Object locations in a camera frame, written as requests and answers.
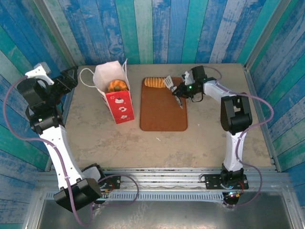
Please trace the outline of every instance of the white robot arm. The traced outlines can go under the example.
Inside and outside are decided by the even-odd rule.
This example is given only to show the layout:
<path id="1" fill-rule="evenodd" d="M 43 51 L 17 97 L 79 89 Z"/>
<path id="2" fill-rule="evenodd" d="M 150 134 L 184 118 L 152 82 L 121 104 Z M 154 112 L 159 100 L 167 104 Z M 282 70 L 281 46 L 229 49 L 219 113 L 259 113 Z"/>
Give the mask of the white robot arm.
<path id="1" fill-rule="evenodd" d="M 226 96 L 235 96 L 218 87 L 217 82 L 215 80 L 208 81 L 204 84 L 204 93 L 214 100 L 216 100 L 219 104 L 221 104 L 221 99 Z M 243 165 L 237 160 L 235 152 L 238 138 L 240 137 L 242 132 L 238 132 L 233 135 L 231 132 L 226 131 L 226 154 L 224 159 L 224 167 L 228 171 L 239 171 L 243 168 Z M 246 134 L 242 136 L 241 142 L 238 147 L 238 157 L 241 159 L 243 157 L 243 148 L 244 148 L 244 138 Z"/>
<path id="2" fill-rule="evenodd" d="M 244 180 L 243 165 L 236 158 L 236 146 L 241 133 L 252 124 L 252 115 L 249 99 L 245 96 L 239 96 L 229 93 L 229 90 L 220 85 L 216 79 L 208 78 L 204 72 L 203 66 L 197 66 L 191 71 L 182 75 L 181 83 L 175 91 L 172 92 L 176 98 L 191 98 L 194 102 L 194 95 L 201 93 L 216 100 L 221 106 L 221 125 L 226 132 L 226 155 L 220 174 L 222 187 L 233 187 L 236 183 Z M 242 159 L 244 134 L 240 139 L 238 147 L 238 157 Z"/>
<path id="3" fill-rule="evenodd" d="M 61 97 L 77 86 L 77 67 L 61 72 L 61 75 L 51 79 L 47 76 L 50 70 L 46 63 L 40 63 L 34 70 L 27 72 L 27 78 L 17 85 L 17 90 L 28 102 L 26 110 L 31 129 L 40 138 L 46 139 L 58 148 L 67 170 L 67 177 L 73 192 L 76 210 L 92 203 L 102 196 L 98 181 L 105 175 L 99 165 L 93 164 L 80 170 L 69 148 L 67 134 L 62 115 L 57 105 Z M 55 201 L 72 211 L 68 185 L 55 149 L 45 143 L 54 164 L 59 193 L 54 195 Z"/>

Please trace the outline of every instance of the blue wooden wall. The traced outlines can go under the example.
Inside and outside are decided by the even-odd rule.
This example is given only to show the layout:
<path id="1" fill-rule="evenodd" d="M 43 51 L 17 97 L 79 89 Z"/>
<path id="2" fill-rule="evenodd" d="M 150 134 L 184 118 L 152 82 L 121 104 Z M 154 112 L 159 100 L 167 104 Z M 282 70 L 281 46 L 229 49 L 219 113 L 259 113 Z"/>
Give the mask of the blue wooden wall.
<path id="1" fill-rule="evenodd" d="M 305 1 L 291 0 L 250 73 L 257 94 L 274 109 L 268 128 L 281 170 L 305 206 Z M 270 112 L 262 106 L 265 117 Z"/>
<path id="2" fill-rule="evenodd" d="M 45 61 L 52 77 L 69 66 L 33 0 L 0 0 L 0 107 L 8 88 L 34 65 Z M 13 90 L 7 114 L 13 129 L 22 136 L 37 136 L 25 115 L 26 101 Z M 36 175 L 49 159 L 40 142 L 16 139 L 0 112 L 0 228 L 20 229 Z"/>
<path id="3" fill-rule="evenodd" d="M 44 0 L 78 65 L 245 63 L 280 0 Z"/>

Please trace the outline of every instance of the bread roll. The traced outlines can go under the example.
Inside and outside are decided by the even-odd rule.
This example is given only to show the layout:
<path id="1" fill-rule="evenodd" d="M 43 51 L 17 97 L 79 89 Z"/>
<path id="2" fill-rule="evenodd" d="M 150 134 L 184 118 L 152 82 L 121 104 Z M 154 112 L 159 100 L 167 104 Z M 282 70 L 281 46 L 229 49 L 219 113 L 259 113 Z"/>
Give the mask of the bread roll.
<path id="1" fill-rule="evenodd" d="M 164 88 L 165 87 L 165 84 L 163 83 L 164 79 L 165 78 L 148 77 L 145 78 L 144 84 L 147 87 Z"/>

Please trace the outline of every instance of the bag handle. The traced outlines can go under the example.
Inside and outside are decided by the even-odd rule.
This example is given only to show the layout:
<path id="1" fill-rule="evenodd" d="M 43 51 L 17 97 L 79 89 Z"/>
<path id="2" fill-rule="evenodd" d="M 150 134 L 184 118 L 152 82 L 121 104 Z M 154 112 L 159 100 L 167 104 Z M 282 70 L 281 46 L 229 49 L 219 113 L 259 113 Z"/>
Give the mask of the bag handle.
<path id="1" fill-rule="evenodd" d="M 125 74 L 127 73 L 127 60 L 128 59 L 125 60 L 125 62 L 123 63 L 123 66 L 122 66 L 122 68 L 125 69 Z"/>
<path id="2" fill-rule="evenodd" d="M 82 69 L 81 72 L 80 72 L 80 80 L 81 80 L 82 84 L 85 85 L 85 86 L 87 86 L 87 87 L 95 87 L 95 88 L 96 88 L 96 86 L 90 86 L 90 85 L 87 85 L 87 84 L 85 84 L 85 83 L 83 82 L 83 80 L 81 79 L 81 73 L 82 73 L 82 71 L 84 71 L 84 70 L 89 70 L 89 71 L 92 73 L 92 75 L 94 75 L 94 72 L 91 71 L 91 69 L 89 69 L 89 68 L 84 68 L 84 69 Z"/>

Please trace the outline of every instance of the table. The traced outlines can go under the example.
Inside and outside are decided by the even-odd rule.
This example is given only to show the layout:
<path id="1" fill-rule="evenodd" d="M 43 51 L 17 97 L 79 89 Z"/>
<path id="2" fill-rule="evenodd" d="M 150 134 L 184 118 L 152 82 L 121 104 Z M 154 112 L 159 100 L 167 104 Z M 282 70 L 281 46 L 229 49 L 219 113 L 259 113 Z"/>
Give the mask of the table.
<path id="1" fill-rule="evenodd" d="M 128 65 L 135 120 L 116 125 L 95 88 L 80 81 L 71 102 L 66 130 L 78 166 L 98 163 L 103 168 L 131 167 L 220 167 L 225 156 L 226 136 L 220 125 L 220 105 L 205 96 L 200 103 L 187 102 L 188 128 L 184 132 L 144 132 L 139 127 L 141 83 L 145 77 L 180 76 L 199 64 Z M 241 64 L 207 64 L 223 73 L 221 84 L 236 92 L 249 93 Z M 218 73 L 205 69 L 208 77 Z M 93 85 L 92 74 L 82 73 Z M 257 115 L 250 101 L 253 123 Z M 260 128 L 245 139 L 243 161 L 270 167 L 271 160 Z"/>

